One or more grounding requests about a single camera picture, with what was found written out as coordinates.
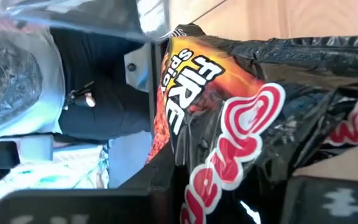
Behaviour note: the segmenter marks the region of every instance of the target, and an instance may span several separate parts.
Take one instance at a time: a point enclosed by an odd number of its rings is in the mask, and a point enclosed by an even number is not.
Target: person
[[[126,84],[124,54],[143,43],[78,30],[0,31],[0,137],[108,139],[150,131],[149,95]],[[65,103],[89,86],[89,106]]]

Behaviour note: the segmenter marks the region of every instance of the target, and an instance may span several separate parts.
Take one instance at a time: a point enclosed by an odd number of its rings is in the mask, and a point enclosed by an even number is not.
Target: black shorts
[[[96,106],[63,110],[63,134],[104,141],[150,131],[149,95],[127,85],[124,65],[124,54],[143,44],[67,29],[51,29],[51,34],[62,56],[66,93],[94,81]]]

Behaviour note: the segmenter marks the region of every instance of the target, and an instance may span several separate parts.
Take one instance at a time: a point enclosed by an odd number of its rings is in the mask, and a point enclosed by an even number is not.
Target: gray shirt
[[[62,60],[48,30],[0,31],[0,137],[60,133]]]

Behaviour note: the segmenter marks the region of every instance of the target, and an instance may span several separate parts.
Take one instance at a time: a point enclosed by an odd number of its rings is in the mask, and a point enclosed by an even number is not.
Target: snack bag
[[[180,223],[278,223],[286,180],[358,102],[358,37],[240,42],[179,29],[152,154],[171,144],[188,177]]]

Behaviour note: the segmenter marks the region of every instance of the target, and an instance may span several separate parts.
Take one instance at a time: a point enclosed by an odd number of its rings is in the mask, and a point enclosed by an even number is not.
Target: plastic wrapper
[[[278,223],[286,180],[358,108],[358,37],[240,42],[178,29],[151,155],[168,142],[188,176],[180,222]]]
[[[171,10],[183,15],[180,16],[180,22],[188,23],[193,22],[190,19],[197,19],[202,13],[219,4],[201,2],[196,5],[201,6],[201,14],[190,17],[186,6],[188,1],[178,2],[171,4],[169,0],[1,0],[1,14],[22,22],[42,23],[129,39],[161,41],[165,40],[178,25],[178,19],[170,14]]]

